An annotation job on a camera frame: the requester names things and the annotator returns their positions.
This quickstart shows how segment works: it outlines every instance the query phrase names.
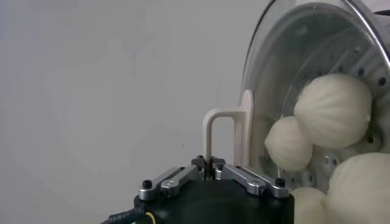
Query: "yellow wire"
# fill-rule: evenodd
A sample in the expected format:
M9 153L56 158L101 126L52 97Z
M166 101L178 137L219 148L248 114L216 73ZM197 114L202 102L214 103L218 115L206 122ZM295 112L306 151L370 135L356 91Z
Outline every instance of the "yellow wire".
M153 224L156 224L156 218L154 217L154 215L152 213L145 212L145 215L149 216L152 219Z

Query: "black cable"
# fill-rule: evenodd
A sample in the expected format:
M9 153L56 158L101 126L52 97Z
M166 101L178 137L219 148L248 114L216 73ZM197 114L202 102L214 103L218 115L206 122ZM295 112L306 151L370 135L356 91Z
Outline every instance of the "black cable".
M144 215L144 207L133 208L126 212L110 215L108 219L101 224L130 224L144 217Z

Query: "hole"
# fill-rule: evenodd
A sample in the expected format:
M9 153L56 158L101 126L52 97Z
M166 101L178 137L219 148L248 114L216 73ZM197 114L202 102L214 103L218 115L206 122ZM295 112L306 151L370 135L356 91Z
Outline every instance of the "hole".
M367 142L370 143L370 144L373 143L374 140L375 140L375 139L374 139L373 136L368 136L368 138L367 138Z
M359 68L358 75L360 76L364 75L364 68Z
M383 86L385 83L386 83L386 78L384 78L384 77L380 78L379 81L378 81L378 84L380 86Z
M355 49L353 51L354 51L354 53L359 53L360 52L360 47L359 46L355 47Z

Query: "silver metal link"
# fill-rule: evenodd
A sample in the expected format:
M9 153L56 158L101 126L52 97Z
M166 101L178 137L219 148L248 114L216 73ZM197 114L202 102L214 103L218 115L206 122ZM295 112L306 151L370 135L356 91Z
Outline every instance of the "silver metal link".
M167 170L165 173L161 174L157 178L154 178L152 180L152 187L145 189L142 185L140 186L138 190L138 196L140 197L141 200L153 200L157 193L160 190L161 182L173 177L177 173L181 171L181 168L178 167L173 167L169 170Z
M171 179L164 180L161 183L161 188L164 188L167 191L167 197L173 197L179 194L180 188L189 180L203 179L203 174L204 170L199 171L197 166L190 165Z
M246 167L237 168L233 165L219 164L219 168L215 171L215 177L217 180L233 179L253 195L262 195L265 189L277 198L286 198L289 195L288 189L276 186L275 180L271 177L259 175Z

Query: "white plastic hook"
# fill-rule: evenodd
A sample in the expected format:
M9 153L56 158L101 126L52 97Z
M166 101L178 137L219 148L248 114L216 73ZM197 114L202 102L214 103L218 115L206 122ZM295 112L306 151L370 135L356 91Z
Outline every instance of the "white plastic hook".
M245 90L241 105L231 109L214 108L203 119L204 158L211 158L211 134L213 122L217 117L230 117L234 121L234 166L249 165L250 129L252 125L253 96L251 90Z

